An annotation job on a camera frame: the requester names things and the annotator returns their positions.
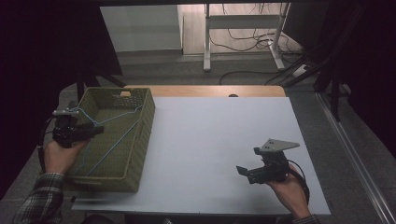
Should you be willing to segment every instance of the wicker basket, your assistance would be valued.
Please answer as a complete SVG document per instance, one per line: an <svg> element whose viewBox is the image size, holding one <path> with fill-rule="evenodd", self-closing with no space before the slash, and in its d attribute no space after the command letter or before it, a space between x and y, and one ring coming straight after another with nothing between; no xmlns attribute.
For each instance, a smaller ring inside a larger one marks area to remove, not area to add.
<svg viewBox="0 0 396 224"><path fill-rule="evenodd" d="M79 119L104 125L65 177L65 190L137 192L155 104L150 89L88 88Z"/></svg>

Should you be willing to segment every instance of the white table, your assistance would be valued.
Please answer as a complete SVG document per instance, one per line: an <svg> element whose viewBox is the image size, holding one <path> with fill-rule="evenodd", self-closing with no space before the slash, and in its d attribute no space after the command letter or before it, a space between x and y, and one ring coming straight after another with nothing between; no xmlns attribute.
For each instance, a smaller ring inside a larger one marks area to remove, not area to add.
<svg viewBox="0 0 396 224"><path fill-rule="evenodd" d="M285 151L304 169L309 208L330 214L287 97L155 97L156 112L139 191L78 195L73 209L134 214L282 215L266 185L235 165L262 167L253 152L268 138L300 143Z"/></svg>

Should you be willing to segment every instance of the human hand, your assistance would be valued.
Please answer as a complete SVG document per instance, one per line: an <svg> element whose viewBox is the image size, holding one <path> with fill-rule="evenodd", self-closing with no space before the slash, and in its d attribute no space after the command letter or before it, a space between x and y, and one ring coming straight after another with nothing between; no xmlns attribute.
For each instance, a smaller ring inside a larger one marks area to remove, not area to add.
<svg viewBox="0 0 396 224"><path fill-rule="evenodd" d="M76 142L70 148L63 148L56 141L50 141L44 150L46 173L64 175L72 167L78 153L87 146L88 142Z"/></svg>
<svg viewBox="0 0 396 224"><path fill-rule="evenodd" d="M284 182L270 181L266 184L275 192L280 202L291 211L294 218L300 219L311 216L304 190L294 175L289 174Z"/></svg>

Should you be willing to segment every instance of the black curtain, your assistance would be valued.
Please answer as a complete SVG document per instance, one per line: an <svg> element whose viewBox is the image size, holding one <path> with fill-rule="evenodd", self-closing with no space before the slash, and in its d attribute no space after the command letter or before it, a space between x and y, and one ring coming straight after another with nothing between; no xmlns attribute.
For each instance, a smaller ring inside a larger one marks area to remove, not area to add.
<svg viewBox="0 0 396 224"><path fill-rule="evenodd" d="M3 1L0 22L3 197L34 151L60 91L78 74L121 75L121 70L98 6Z"/></svg>
<svg viewBox="0 0 396 224"><path fill-rule="evenodd" d="M396 157L396 5L369 4L339 61L350 105Z"/></svg>

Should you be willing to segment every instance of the plaid sleeve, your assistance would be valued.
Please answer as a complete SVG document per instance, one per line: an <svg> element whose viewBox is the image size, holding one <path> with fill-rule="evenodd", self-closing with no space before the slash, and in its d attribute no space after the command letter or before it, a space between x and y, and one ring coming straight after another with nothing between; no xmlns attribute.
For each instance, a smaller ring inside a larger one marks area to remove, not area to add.
<svg viewBox="0 0 396 224"><path fill-rule="evenodd" d="M13 223L60 223L64 176L43 174L14 217Z"/></svg>
<svg viewBox="0 0 396 224"><path fill-rule="evenodd" d="M319 220L315 215L302 219L294 219L293 224L320 224Z"/></svg>

